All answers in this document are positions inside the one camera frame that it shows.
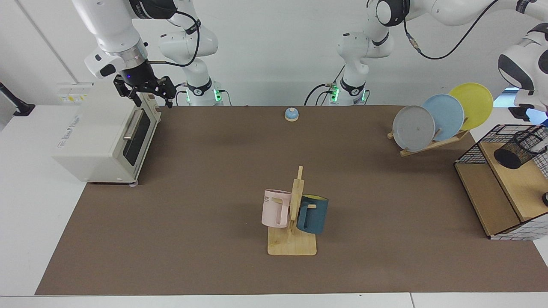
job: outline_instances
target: wooden mug holder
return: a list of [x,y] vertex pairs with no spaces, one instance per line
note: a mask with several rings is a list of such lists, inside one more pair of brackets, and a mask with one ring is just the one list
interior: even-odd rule
[[302,191],[305,182],[302,179],[302,166],[299,166],[297,178],[293,180],[291,202],[289,203],[289,224],[285,228],[269,227],[269,255],[315,255],[316,235],[297,228],[297,216],[301,206]]

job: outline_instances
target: dark teal mug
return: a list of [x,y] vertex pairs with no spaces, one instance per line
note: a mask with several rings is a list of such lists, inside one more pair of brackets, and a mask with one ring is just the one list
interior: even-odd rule
[[326,221],[329,200],[316,195],[303,195],[297,228],[307,233],[320,234]]

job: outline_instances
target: mug handle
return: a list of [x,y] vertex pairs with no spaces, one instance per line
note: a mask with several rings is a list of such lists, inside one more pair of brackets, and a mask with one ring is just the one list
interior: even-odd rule
[[311,202],[311,201],[302,201],[301,206],[300,206],[299,216],[300,215],[305,216],[304,221],[302,222],[303,231],[308,229],[307,228],[307,223],[306,223],[306,220],[308,218],[308,216],[306,215],[306,211],[308,210],[308,208],[316,208],[316,205],[313,204],[313,202]]
[[282,206],[280,207],[280,211],[278,212],[278,219],[276,219],[276,224],[278,225],[278,227],[287,226],[289,201],[281,198],[277,199],[282,200]]

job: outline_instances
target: pink mug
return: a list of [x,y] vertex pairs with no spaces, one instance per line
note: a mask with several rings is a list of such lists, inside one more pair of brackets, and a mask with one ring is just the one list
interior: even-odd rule
[[291,193],[267,189],[262,203],[262,224],[273,228],[285,228],[289,221]]

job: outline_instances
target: wall outlet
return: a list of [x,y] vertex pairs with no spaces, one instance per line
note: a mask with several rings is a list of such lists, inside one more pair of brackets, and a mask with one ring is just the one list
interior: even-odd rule
[[94,83],[58,83],[57,95],[62,102],[65,103],[80,103],[88,95],[89,90],[93,87]]

